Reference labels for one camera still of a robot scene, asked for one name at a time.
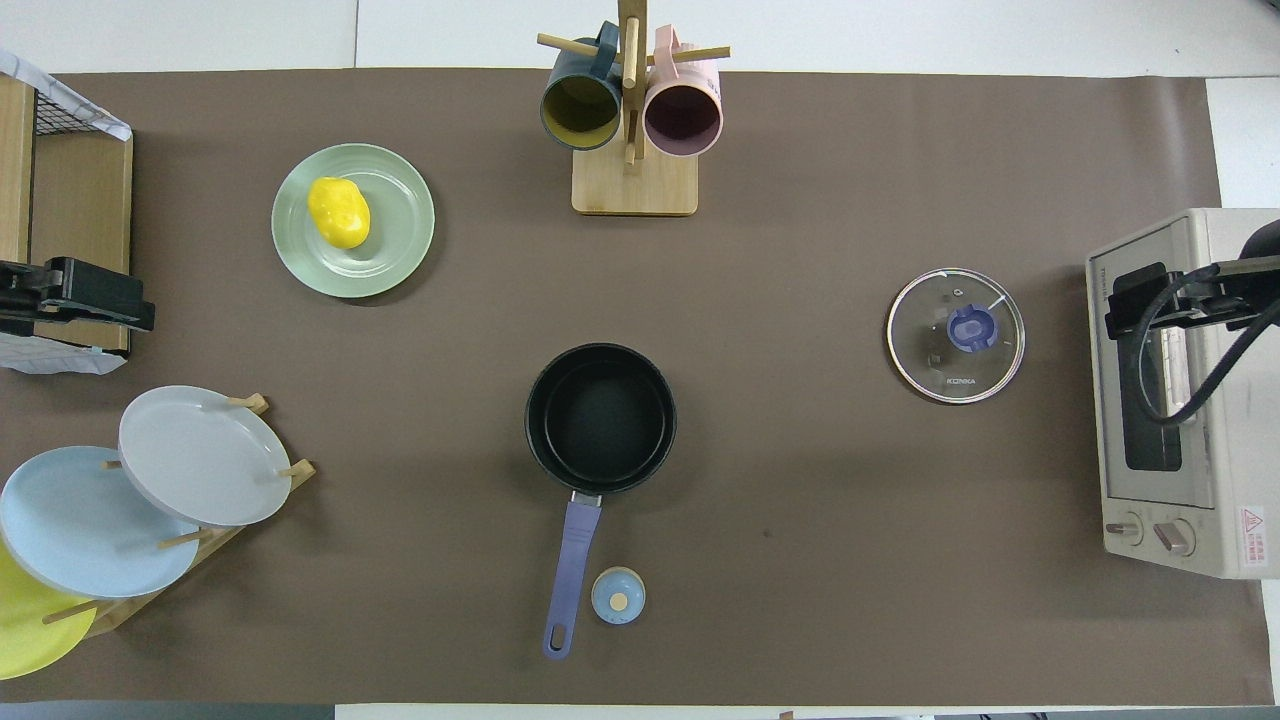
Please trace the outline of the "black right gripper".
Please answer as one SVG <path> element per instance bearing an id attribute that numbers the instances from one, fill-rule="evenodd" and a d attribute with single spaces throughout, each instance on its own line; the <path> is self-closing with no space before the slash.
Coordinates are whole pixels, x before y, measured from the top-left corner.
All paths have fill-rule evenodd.
<path id="1" fill-rule="evenodd" d="M 1164 263 L 1151 263 L 1114 278 L 1105 315 L 1112 341 L 1133 332 L 1151 302 L 1170 286 Z M 1180 328 L 1226 324 L 1243 329 L 1279 297 L 1279 256 L 1212 263 L 1178 278 L 1170 324 Z"/>

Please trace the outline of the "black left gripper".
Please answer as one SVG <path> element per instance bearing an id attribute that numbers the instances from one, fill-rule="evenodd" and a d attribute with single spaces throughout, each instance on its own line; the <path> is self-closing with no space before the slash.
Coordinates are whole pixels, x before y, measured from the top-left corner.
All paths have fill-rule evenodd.
<path id="1" fill-rule="evenodd" d="M 4 334 L 33 334 L 44 290 L 46 322 L 95 322 L 142 332 L 155 327 L 156 309 L 145 299 L 141 279 L 74 258 L 52 258 L 45 268 L 1 263 Z"/>

